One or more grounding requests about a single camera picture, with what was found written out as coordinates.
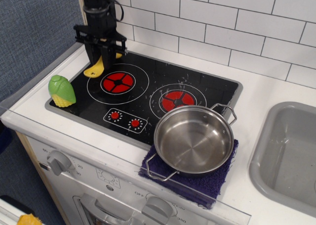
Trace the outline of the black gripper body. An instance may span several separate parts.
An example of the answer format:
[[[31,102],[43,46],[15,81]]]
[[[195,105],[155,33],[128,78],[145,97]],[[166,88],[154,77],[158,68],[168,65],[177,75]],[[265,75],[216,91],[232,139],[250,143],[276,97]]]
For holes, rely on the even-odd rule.
[[[114,9],[86,9],[87,24],[75,25],[76,40],[81,43],[113,47],[115,52],[127,54],[126,37],[117,32]]]

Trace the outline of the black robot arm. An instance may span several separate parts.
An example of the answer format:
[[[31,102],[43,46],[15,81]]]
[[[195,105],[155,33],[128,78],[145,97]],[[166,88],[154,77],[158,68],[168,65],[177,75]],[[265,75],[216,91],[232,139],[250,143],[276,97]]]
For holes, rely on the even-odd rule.
[[[102,60],[106,70],[116,62],[116,54],[127,54],[127,38],[117,32],[116,0],[83,0],[86,25],[75,25],[76,41],[84,44],[89,61],[96,64]]]

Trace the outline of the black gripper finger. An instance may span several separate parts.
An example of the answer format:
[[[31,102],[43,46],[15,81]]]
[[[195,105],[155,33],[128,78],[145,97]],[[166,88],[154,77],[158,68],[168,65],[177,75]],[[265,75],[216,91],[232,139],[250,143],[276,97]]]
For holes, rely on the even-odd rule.
[[[102,62],[105,70],[109,70],[116,61],[116,53],[121,52],[121,46],[114,43],[104,43],[101,47]]]
[[[96,64],[101,57],[101,51],[96,44],[84,43],[86,53],[91,64]]]

